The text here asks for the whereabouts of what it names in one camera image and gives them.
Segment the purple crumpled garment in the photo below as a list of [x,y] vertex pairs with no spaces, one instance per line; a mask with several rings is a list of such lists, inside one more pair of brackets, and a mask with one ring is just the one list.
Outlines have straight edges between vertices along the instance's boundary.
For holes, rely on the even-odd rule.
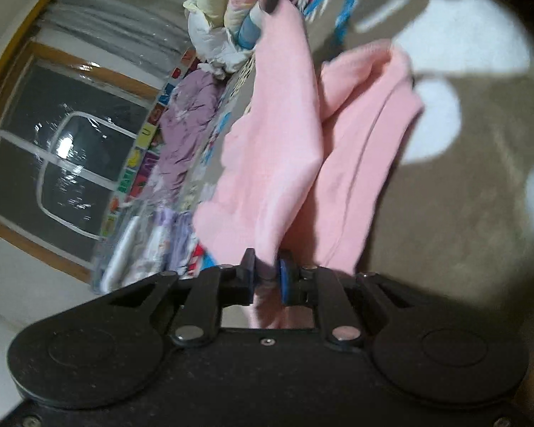
[[142,194],[147,199],[175,201],[208,125],[219,107],[225,83],[196,69],[172,91],[160,118],[164,144]]

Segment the colourful alphabet bed border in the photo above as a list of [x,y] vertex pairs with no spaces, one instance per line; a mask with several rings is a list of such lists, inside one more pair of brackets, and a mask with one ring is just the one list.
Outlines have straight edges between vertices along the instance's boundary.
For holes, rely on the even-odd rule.
[[164,86],[148,109],[133,148],[129,152],[117,181],[116,190],[112,192],[105,220],[101,226],[102,238],[109,237],[116,229],[117,221],[124,212],[125,204],[133,201],[145,188],[152,169],[160,157],[163,144],[160,131],[162,114],[168,109],[168,102],[176,86],[197,66],[197,52],[191,45],[184,51],[175,67],[168,75]]

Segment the pink sweatshirt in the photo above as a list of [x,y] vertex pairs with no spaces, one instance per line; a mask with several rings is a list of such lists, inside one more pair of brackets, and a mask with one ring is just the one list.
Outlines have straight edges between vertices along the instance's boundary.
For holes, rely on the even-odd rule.
[[265,16],[255,49],[251,108],[225,135],[213,197],[195,211],[195,234],[220,264],[254,249],[254,328],[307,327],[282,305],[276,259],[353,274],[376,202],[423,102],[408,55],[389,41],[345,51],[320,67],[289,0]]

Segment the cartoon print bed blanket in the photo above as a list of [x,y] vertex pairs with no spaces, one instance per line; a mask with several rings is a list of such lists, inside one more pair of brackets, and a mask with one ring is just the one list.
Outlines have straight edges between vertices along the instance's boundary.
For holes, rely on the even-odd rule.
[[[409,57],[423,109],[376,202],[356,273],[376,272],[517,333],[534,354],[534,37],[512,0],[334,0],[304,19],[316,67],[389,41]],[[213,197],[222,147],[251,108],[252,67],[207,134],[183,201]]]

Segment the grey sheer curtain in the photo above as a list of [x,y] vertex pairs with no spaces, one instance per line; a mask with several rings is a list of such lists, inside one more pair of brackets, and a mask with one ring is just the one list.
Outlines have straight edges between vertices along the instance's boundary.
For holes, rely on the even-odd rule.
[[54,0],[38,26],[92,44],[161,78],[172,72],[190,44],[187,31],[173,21],[123,0]]

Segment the pile of folded quilts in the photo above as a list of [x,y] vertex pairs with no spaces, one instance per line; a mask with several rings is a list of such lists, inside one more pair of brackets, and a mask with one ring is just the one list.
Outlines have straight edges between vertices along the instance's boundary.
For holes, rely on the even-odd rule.
[[183,7],[198,67],[218,79],[238,72],[261,36],[261,0],[186,0]]

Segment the dark window with wooden frame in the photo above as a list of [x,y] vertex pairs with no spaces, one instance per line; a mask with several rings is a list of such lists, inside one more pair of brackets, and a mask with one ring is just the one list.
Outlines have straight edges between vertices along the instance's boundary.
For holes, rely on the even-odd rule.
[[0,236],[88,280],[109,200],[157,91],[39,42],[0,80]]

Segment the stack of folded clothes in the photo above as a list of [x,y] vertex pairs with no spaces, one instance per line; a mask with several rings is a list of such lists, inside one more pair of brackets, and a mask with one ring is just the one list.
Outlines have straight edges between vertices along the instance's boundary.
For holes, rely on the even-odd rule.
[[195,235],[191,211],[131,204],[96,247],[91,287],[104,295],[165,272],[188,280],[215,264]]

